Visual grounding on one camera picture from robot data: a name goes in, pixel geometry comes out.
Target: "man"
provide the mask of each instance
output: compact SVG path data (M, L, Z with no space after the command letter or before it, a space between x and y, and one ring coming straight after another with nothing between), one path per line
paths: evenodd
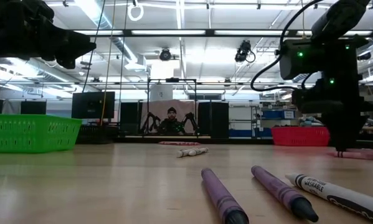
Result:
M167 135L182 135L185 134L184 126L181 122L176 119L176 110L173 107L170 107L167 110L167 117L158 128L159 134Z

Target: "crayon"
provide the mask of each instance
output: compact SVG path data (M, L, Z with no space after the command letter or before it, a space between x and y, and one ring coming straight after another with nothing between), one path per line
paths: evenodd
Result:
M361 152L327 152L328 155L339 158L373 160L373 154Z
M211 169L202 169L201 177L223 224L248 224L248 216Z
M189 152L192 151L192 150L194 150L194 149L183 149L183 150L179 150L176 153L176 157L177 158L181 158L181 157L188 156Z
M347 149L347 152L360 152L373 154L373 149Z
M208 151L209 151L209 148L207 148L207 147L204 147L204 148L201 148L201 149L192 149L192 150L189 151L189 155L190 156L196 156L196 155L206 153Z
M286 174L286 178L296 187L373 222L373 197L303 174Z
M304 218L311 222L317 222L319 217L312 208L311 202L292 189L284 182L276 178L260 166L253 166L251 173L257 180L298 218Z

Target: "wooden table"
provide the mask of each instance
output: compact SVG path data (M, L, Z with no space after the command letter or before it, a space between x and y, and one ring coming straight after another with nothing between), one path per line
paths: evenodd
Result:
M325 147L206 145L210 151L176 158L182 146L77 146L50 154L0 154L0 224L220 224L202 186L210 167L247 212L251 224L297 220L257 180L260 165L284 175L301 172L373 196L373 161L324 155ZM367 223L354 213L302 192L318 223Z

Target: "white crayon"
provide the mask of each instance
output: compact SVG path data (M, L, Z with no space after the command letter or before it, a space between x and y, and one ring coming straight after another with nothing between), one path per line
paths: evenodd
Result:
M373 149L347 149L347 152L361 152L373 154Z
M192 149L191 151L189 151L189 155L190 156L196 156L196 155L206 153L208 151L209 151L209 148L207 148L207 147L201 148L201 149Z
M286 174L294 185L373 222L373 197L303 174Z
M189 152L192 151L192 150L194 150L194 149L183 149L183 150L179 150L176 153L176 157L177 158L181 158L181 157L188 156Z

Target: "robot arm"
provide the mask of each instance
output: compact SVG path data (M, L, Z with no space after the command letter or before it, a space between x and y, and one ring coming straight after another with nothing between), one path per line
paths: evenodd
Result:
M67 69L96 48L84 34L53 25L55 13L42 0L0 0L0 57L55 60Z
M149 119L152 119L153 122L152 122L152 124L150 124L148 126ZM148 132L152 131L153 129L156 129L159 132L161 127L162 127L160 122L161 122L160 118L158 118L157 116L152 114L152 112L149 112L147 117L146 117L146 120L144 121L143 126L141 128L141 132L142 133L148 133Z
M185 118L182 120L182 127L185 126L185 124L188 120L191 121L191 124L193 126L193 131L196 132L199 129L199 127L196 123L196 120L194 119L194 114L191 113L191 112L185 115Z
M353 147L367 116L361 111L373 110L373 104L359 96L356 49L367 43L363 37L339 39L355 27L366 11L369 0L339 0L312 27L310 39L285 40L291 23L307 8L320 2L313 0L298 11L282 32L276 61L259 71L252 80L280 62L280 75L291 80L299 74L321 72L322 77L310 89L294 89L292 103L302 113L321 113L321 122L329 130L337 151ZM258 89L266 91L276 88Z

